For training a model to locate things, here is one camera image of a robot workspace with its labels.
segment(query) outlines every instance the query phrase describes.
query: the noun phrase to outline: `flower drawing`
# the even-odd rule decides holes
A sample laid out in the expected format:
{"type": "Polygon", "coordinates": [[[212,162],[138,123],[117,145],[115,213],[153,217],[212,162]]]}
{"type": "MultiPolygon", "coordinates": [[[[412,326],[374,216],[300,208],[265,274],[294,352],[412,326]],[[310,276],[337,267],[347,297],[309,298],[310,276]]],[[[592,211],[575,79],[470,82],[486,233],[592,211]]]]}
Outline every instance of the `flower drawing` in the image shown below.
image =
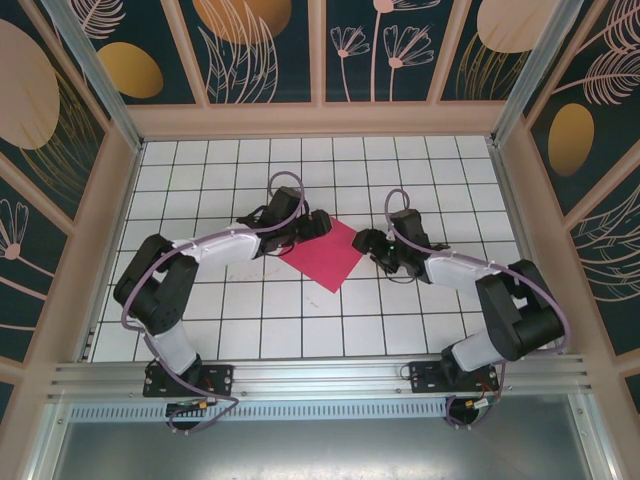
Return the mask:
{"type": "Polygon", "coordinates": [[[391,67],[389,101],[393,101],[393,80],[397,69],[424,65],[433,61],[434,52],[429,50],[431,39],[427,33],[428,30],[428,27],[422,29],[407,27],[402,35],[398,36],[397,25],[384,29],[384,48],[391,67]]]}
{"type": "Polygon", "coordinates": [[[333,42],[333,46],[336,47],[336,52],[338,52],[338,56],[340,57],[342,84],[344,85],[344,93],[347,96],[347,102],[351,101],[351,97],[349,96],[347,76],[344,71],[344,59],[368,53],[370,48],[369,44],[365,43],[365,40],[366,37],[364,33],[362,33],[362,27],[347,27],[344,29],[344,32],[340,27],[331,29],[331,41],[333,42]]]}
{"type": "MultiPolygon", "coordinates": [[[[21,202],[17,202],[15,208],[12,208],[6,198],[0,200],[0,261],[6,260],[13,262],[17,260],[42,274],[53,277],[51,272],[31,263],[22,256],[22,242],[27,230],[28,220],[29,208],[26,205],[23,205],[21,202]]],[[[5,277],[0,276],[0,283],[40,300],[46,300],[47,298],[46,295],[13,282],[5,277]]],[[[11,330],[33,330],[35,327],[20,327],[0,324],[0,328],[11,330]]]]}
{"type": "Polygon", "coordinates": [[[376,101],[376,53],[378,51],[378,32],[380,31],[380,18],[383,14],[411,10],[424,10],[436,7],[440,0],[373,0],[373,7],[377,11],[376,23],[373,30],[373,54],[371,56],[371,101],[376,101]]]}

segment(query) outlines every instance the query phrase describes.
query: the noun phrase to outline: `red fabric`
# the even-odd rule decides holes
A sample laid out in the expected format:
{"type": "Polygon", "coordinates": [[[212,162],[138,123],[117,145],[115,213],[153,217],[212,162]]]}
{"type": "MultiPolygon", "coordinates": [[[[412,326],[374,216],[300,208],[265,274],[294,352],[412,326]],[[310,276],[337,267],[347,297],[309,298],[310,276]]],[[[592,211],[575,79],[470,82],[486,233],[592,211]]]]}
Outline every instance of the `red fabric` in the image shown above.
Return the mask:
{"type": "Polygon", "coordinates": [[[351,246],[356,231],[331,218],[333,228],[323,237],[296,245],[282,261],[330,292],[337,292],[362,254],[351,246]]]}

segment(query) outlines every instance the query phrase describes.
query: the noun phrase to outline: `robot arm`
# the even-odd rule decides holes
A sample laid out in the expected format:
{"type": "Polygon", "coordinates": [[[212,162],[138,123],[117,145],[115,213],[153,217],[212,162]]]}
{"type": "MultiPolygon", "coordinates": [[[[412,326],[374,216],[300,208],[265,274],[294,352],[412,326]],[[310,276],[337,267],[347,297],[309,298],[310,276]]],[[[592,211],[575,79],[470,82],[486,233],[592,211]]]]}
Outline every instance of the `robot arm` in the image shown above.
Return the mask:
{"type": "MultiPolygon", "coordinates": [[[[416,210],[391,215],[396,230],[412,242],[443,251],[446,245],[431,245],[416,210]]],[[[458,290],[478,298],[486,330],[457,342],[442,352],[441,369],[450,384],[469,372],[500,361],[515,361],[564,335],[562,323],[550,305],[537,293],[513,277],[487,266],[456,256],[432,256],[402,242],[394,242],[379,230],[363,230],[353,246],[387,273],[404,266],[410,276],[458,290]],[[525,300],[518,308],[515,299],[525,300]]],[[[548,292],[536,266],[520,260],[509,269],[532,280],[548,292]]]]}
{"type": "Polygon", "coordinates": [[[236,262],[248,261],[325,235],[331,230],[329,215],[323,210],[305,212],[295,221],[266,234],[247,232],[247,227],[259,228],[277,225],[288,218],[298,207],[297,190],[281,187],[268,206],[262,206],[226,230],[233,235],[214,238],[196,244],[192,240],[170,241],[161,235],[147,238],[125,270],[114,289],[114,297],[124,305],[133,287],[142,275],[163,254],[175,247],[192,243],[189,249],[170,258],[154,273],[134,299],[129,315],[142,324],[149,333],[160,356],[169,368],[183,380],[195,385],[199,379],[200,357],[187,339],[182,315],[198,270],[224,268],[236,262]]]}

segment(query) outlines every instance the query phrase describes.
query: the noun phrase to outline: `white grid mat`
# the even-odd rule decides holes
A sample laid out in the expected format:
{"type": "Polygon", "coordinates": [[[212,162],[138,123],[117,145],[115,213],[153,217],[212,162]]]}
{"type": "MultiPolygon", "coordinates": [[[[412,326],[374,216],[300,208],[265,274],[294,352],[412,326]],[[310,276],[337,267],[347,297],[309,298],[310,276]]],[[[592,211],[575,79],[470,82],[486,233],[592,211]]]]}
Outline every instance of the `white grid mat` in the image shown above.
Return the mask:
{"type": "MultiPolygon", "coordinates": [[[[384,198],[402,186],[432,242],[499,263],[519,259],[482,137],[149,143],[89,360],[151,359],[138,334],[117,323],[122,310],[112,298],[147,236],[218,231],[265,204],[267,180],[282,170],[302,175],[311,209],[355,230],[384,229],[384,198]]],[[[399,198],[391,208],[401,208],[399,198]]],[[[366,258],[336,294],[273,257],[205,273],[184,315],[204,360],[438,353],[483,325],[477,301],[393,283],[366,258]]]]}

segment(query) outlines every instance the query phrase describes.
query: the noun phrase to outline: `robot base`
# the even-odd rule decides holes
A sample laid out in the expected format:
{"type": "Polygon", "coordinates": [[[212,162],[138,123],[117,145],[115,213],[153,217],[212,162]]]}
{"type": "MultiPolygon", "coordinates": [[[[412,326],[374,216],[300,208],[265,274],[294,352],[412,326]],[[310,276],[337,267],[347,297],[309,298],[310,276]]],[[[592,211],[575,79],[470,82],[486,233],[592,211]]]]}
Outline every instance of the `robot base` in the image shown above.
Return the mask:
{"type": "MultiPolygon", "coordinates": [[[[142,396],[146,398],[193,398],[198,395],[176,383],[160,365],[151,364],[145,369],[142,396]]],[[[232,365],[203,365],[195,387],[218,395],[230,395],[233,386],[232,365]]]]}
{"type": "Polygon", "coordinates": [[[411,362],[407,366],[413,393],[480,393],[483,383],[493,391],[499,388],[496,369],[489,365],[460,377],[453,385],[445,379],[439,361],[411,362]]]}

